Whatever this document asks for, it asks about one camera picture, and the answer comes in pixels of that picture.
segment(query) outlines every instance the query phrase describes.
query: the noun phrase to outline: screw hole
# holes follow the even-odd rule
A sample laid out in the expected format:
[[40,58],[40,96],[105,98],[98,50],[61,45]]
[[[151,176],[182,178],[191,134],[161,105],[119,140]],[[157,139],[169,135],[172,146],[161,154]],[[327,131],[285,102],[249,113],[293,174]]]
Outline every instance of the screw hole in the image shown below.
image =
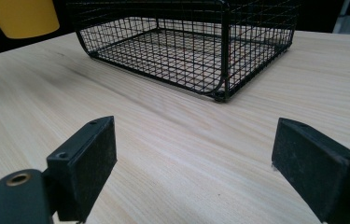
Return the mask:
[[15,186],[21,185],[21,184],[27,182],[30,179],[30,177],[31,177],[31,175],[29,175],[27,173],[14,175],[7,181],[7,185],[10,187],[15,187]]
[[65,152],[60,152],[60,153],[56,154],[56,157],[61,158],[61,159],[64,159],[64,158],[67,157],[67,153],[65,153]]

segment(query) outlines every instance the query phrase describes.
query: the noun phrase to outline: light wood surface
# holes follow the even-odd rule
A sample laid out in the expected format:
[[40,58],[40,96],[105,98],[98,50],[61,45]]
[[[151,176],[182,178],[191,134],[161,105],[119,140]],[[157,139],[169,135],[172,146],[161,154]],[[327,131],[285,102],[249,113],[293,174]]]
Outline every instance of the light wood surface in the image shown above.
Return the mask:
[[319,223],[271,167],[273,140],[283,117],[350,148],[350,35],[296,32],[227,104],[98,63],[75,34],[1,53],[0,178],[44,170],[109,115],[119,161],[88,223]]

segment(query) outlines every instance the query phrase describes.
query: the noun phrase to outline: black wire basket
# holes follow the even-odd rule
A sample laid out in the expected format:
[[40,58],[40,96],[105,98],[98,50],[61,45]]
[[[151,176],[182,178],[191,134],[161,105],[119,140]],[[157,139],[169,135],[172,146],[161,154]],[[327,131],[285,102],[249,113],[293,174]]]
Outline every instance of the black wire basket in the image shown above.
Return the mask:
[[92,58],[225,101],[291,43],[298,0],[68,0]]

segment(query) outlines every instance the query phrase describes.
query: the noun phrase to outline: yellow object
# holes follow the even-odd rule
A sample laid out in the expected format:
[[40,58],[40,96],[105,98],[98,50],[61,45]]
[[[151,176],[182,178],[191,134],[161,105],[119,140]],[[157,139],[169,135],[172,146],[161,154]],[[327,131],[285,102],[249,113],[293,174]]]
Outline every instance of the yellow object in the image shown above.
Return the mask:
[[0,29],[8,38],[46,35],[58,28],[52,0],[0,0]]

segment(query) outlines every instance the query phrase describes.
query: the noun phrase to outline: wire basket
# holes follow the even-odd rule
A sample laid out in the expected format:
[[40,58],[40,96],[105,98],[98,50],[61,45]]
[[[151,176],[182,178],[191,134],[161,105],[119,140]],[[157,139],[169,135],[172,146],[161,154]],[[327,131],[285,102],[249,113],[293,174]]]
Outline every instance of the wire basket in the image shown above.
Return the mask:
[[298,7],[298,0],[67,2],[92,58],[219,101],[290,47]]

